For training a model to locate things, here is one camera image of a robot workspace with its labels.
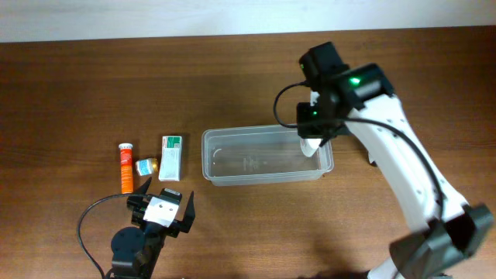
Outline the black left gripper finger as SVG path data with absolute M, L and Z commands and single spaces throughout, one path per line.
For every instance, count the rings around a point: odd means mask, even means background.
M 136 195 L 144 195 L 147 193 L 148 191 L 148 188 L 150 186 L 150 183 L 152 181 L 152 178 L 149 177 L 141 186 L 139 186 L 134 192 L 133 194 L 136 194 Z
M 178 223 L 180 225 L 180 231 L 183 233 L 189 233 L 195 220 L 194 196 L 195 193 L 192 191 L 184 211 L 183 219 Z

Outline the white spray bottle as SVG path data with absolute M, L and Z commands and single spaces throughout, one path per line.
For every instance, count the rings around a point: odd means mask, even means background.
M 310 107 L 313 108 L 317 102 L 317 98 L 319 97 L 319 93 L 316 91 L 311 91 L 310 93 Z M 314 153 L 319 148 L 321 143 L 321 139 L 303 139 L 300 140 L 301 151 L 306 157 L 312 157 Z

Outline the orange tablet tube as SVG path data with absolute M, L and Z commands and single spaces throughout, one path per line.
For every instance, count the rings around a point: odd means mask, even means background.
M 120 171 L 121 192 L 129 194 L 133 192 L 133 145 L 131 143 L 120 143 Z

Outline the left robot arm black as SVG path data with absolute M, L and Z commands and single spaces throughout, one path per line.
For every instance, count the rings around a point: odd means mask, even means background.
M 167 237 L 188 233 L 195 220 L 194 195 L 190 194 L 183 219 L 177 219 L 183 195 L 164 188 L 158 195 L 147 193 L 151 180 L 137 188 L 126 200 L 131 226 L 112 238 L 111 268 L 105 278 L 150 278 Z

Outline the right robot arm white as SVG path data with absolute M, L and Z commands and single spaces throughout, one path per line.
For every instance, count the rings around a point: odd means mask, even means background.
M 298 106 L 300 137 L 327 141 L 347 129 L 381 170 L 411 231 L 367 277 L 434 278 L 472 257 L 494 216 L 486 205 L 469 205 L 440 173 L 384 72 L 376 64 L 300 67 L 312 90 L 311 102 Z

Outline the clear plastic container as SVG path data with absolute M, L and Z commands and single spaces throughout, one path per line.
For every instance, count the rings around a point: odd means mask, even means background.
M 330 144 L 307 157 L 298 133 L 278 125 L 209 129 L 201 148 L 203 176 L 218 187 L 314 181 L 334 168 Z

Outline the small jar gold lid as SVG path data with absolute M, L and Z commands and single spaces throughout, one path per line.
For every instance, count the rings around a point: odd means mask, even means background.
M 151 157 L 136 162 L 136 172 L 140 177 L 148 176 L 158 172 L 159 164 L 157 158 Z

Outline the white green Panadol box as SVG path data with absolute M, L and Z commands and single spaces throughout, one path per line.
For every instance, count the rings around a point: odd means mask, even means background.
M 158 179 L 160 181 L 179 181 L 181 179 L 181 136 L 163 136 L 162 154 Z

